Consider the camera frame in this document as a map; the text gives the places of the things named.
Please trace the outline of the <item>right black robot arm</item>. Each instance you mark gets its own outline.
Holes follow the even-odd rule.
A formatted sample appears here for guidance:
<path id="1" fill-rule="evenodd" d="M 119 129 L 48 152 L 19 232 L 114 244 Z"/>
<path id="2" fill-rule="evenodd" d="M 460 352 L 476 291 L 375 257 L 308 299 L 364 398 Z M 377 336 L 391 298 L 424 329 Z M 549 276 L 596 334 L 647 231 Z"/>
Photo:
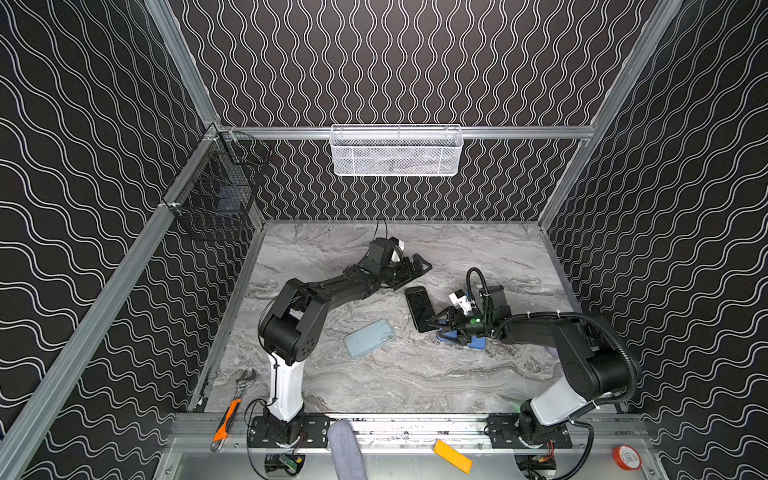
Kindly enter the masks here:
<path id="1" fill-rule="evenodd" d="M 556 352 L 563 375 L 521 405 L 522 427 L 553 427 L 602 405 L 621 404 L 637 392 L 641 368 L 624 340 L 603 319 L 579 312 L 514 313 L 501 287 L 480 291 L 475 300 L 462 291 L 427 324 L 447 339 L 466 345 L 476 338 L 526 344 Z"/>

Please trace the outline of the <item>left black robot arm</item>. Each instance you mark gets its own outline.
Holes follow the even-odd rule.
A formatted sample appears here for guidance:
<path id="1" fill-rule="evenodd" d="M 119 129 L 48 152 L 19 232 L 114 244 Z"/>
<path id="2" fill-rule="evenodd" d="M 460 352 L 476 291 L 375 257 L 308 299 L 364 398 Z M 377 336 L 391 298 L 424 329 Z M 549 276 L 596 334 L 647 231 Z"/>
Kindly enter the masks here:
<path id="1" fill-rule="evenodd" d="M 419 254 L 408 256 L 395 237 L 377 237 L 341 274 L 320 281 L 288 280 L 259 325 L 262 348 L 272 364 L 268 415 L 288 424 L 304 409 L 304 361 L 317 347 L 328 314 L 381 289 L 398 290 L 430 272 Z"/>

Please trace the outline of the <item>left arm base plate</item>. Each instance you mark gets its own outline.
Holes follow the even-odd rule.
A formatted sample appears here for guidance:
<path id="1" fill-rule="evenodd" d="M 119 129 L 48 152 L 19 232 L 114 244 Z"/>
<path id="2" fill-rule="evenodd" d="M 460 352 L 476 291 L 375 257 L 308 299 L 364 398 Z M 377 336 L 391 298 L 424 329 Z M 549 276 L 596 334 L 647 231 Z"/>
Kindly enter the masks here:
<path id="1" fill-rule="evenodd" d="M 300 411 L 290 421 L 272 414 L 255 416 L 249 423 L 247 447 L 251 449 L 320 448 L 328 445 L 331 419 L 321 413 Z"/>

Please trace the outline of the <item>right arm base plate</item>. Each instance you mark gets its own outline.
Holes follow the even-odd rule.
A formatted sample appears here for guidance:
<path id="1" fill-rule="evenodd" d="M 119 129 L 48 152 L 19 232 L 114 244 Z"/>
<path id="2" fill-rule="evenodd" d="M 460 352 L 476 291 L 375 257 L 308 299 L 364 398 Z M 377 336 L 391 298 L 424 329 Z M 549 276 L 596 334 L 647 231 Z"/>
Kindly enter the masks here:
<path id="1" fill-rule="evenodd" d="M 519 413 L 490 414 L 483 433 L 493 449 L 570 449 L 572 441 L 564 424 L 542 426 Z"/>

